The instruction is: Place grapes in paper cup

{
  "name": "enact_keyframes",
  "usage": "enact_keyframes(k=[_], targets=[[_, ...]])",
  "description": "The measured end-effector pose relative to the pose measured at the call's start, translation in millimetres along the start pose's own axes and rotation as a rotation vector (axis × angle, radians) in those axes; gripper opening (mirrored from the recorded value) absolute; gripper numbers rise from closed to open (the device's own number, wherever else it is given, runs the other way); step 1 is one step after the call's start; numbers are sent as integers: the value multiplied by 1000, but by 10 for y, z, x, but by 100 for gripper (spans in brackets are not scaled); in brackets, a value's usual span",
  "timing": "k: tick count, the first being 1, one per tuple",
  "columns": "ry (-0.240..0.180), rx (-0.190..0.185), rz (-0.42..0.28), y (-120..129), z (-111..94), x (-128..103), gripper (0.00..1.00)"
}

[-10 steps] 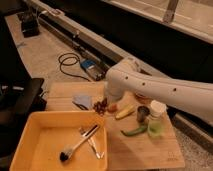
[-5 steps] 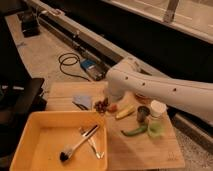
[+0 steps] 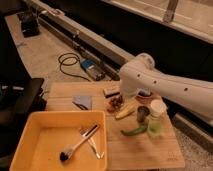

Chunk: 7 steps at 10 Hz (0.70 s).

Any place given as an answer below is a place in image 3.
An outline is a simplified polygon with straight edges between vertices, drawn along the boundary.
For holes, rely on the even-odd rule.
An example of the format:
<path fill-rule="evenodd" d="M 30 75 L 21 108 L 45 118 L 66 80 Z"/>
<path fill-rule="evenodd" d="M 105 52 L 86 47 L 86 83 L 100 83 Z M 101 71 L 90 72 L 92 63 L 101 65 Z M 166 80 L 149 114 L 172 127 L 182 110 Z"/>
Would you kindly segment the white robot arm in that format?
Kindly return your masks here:
<path fill-rule="evenodd" d="M 184 108 L 213 120 L 213 82 L 173 76 L 155 68 L 153 57 L 141 53 L 126 62 L 119 71 L 121 90 L 132 96 L 149 89 Z"/>

